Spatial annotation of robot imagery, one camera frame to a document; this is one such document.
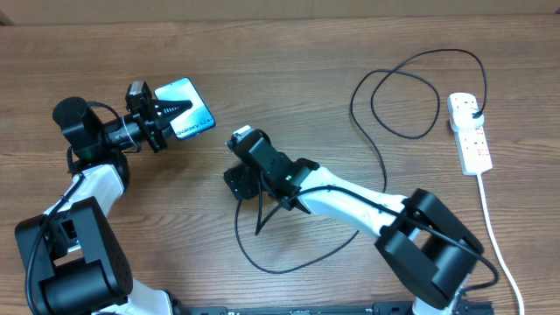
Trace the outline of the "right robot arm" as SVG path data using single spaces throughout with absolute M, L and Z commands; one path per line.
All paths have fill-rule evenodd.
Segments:
M 414 314 L 452 314 L 480 259 L 480 241 L 434 194 L 376 192 L 305 158 L 290 160 L 260 129 L 244 126 L 226 142 L 240 163 L 224 173 L 238 201 L 267 193 L 279 208 L 342 221 L 371 236 L 415 296 Z

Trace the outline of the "Samsung Galaxy smartphone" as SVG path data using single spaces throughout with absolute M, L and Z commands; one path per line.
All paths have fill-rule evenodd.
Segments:
M 194 137 L 216 125 L 214 116 L 188 77 L 155 90 L 157 113 L 169 122 L 178 140 Z

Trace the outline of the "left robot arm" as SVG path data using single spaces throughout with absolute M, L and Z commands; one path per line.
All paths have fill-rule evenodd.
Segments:
M 159 152 L 188 100 L 130 96 L 127 115 L 102 122 L 96 101 L 68 97 L 52 118 L 70 143 L 72 184 L 44 213 L 19 222 L 15 237 L 34 314 L 182 314 L 182 304 L 132 276 L 107 215 L 130 182 L 126 149 L 147 142 Z

